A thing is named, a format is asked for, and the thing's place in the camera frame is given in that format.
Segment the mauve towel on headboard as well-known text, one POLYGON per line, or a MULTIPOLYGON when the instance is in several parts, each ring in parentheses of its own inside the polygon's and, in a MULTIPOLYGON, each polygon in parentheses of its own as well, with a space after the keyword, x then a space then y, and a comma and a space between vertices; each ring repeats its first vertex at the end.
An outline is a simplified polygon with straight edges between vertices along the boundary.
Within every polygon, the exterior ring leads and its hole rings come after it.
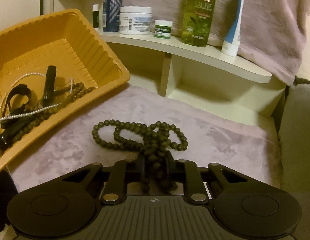
MULTIPOLYGON (((123 5, 152 8, 153 20, 173 22, 180 36, 186 0, 122 0, 123 5)), ((233 24, 238 0, 216 0, 208 43, 222 45, 233 24)), ((310 0, 244 0, 238 54, 287 85, 294 82, 307 41, 310 0)))

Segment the cream corner shelf unit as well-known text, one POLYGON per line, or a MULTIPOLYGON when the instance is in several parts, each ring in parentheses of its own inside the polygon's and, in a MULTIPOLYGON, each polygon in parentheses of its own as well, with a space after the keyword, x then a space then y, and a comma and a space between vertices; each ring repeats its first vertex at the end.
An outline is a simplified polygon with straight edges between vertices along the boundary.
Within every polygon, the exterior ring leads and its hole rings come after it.
POLYGON ((282 81, 256 64, 212 46, 194 47, 152 34, 102 37, 129 70, 132 85, 224 118, 269 118, 285 90, 282 81))

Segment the orange plastic tray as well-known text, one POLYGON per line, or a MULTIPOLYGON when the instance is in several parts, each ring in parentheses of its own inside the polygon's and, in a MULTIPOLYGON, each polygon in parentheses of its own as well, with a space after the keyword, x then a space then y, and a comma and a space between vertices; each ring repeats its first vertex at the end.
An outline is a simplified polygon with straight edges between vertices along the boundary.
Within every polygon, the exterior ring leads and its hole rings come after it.
POLYGON ((0 172, 52 127, 130 78, 77 9, 0 32, 0 172))

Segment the white cream jar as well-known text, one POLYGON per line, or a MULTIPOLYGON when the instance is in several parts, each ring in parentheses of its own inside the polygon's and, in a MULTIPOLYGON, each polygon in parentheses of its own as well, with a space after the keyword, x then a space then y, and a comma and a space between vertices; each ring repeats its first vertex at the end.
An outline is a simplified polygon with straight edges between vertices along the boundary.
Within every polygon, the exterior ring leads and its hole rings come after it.
POLYGON ((151 7, 121 7, 120 34, 147 35, 150 33, 151 7))

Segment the green olive spray bottle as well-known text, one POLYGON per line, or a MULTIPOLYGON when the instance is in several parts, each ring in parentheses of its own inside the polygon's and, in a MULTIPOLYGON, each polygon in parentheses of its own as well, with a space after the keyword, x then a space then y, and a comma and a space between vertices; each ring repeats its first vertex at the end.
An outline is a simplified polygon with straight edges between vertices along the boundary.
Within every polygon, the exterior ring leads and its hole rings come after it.
POLYGON ((181 41, 196 47, 208 42, 216 0, 186 0, 181 41))

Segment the grey velvet pillow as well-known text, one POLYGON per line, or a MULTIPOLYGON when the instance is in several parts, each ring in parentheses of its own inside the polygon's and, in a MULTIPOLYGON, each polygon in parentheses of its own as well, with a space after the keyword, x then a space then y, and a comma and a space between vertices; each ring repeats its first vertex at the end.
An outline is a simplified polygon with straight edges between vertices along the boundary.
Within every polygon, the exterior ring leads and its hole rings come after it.
POLYGON ((282 188, 310 201, 310 80, 296 77, 288 88, 279 141, 282 188))

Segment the small green label jar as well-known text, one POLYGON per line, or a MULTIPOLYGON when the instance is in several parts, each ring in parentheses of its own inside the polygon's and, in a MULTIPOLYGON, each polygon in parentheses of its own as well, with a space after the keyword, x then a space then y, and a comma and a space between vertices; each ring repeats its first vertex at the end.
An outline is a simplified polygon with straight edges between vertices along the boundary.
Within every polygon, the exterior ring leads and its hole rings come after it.
POLYGON ((172 21, 155 20, 154 36, 156 38, 168 39, 171 37, 172 21))

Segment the black strap wristwatch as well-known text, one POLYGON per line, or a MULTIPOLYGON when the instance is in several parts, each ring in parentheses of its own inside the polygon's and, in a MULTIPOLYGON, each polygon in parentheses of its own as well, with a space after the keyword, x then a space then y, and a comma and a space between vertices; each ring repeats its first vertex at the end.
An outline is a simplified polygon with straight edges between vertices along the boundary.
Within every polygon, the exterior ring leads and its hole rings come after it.
MULTIPOLYGON (((19 84, 15 86, 8 94, 3 109, 2 117, 11 117, 13 115, 20 115, 29 113, 27 105, 31 100, 31 91, 25 84, 19 84)), ((6 129, 17 121, 28 119, 31 120, 31 116, 21 116, 12 119, 5 119, 0 121, 1 129, 6 129)))

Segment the dark blue spray bottle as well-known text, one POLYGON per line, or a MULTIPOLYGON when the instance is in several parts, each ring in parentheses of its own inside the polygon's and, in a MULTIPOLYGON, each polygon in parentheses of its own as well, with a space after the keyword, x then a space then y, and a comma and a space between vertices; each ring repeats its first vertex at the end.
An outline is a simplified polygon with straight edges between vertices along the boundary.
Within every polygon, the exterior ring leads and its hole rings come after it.
POLYGON ((102 25, 104 33, 119 31, 121 7, 122 0, 103 0, 102 25))

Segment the blue white cream tube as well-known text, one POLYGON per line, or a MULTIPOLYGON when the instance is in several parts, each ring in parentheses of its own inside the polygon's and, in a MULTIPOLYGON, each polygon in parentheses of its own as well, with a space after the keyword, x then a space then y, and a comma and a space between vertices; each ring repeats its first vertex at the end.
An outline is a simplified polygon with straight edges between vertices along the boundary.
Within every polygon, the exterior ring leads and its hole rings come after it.
POLYGON ((224 37, 222 44, 222 53, 232 57, 237 55, 240 46, 243 4, 244 0, 238 0, 235 20, 224 37))

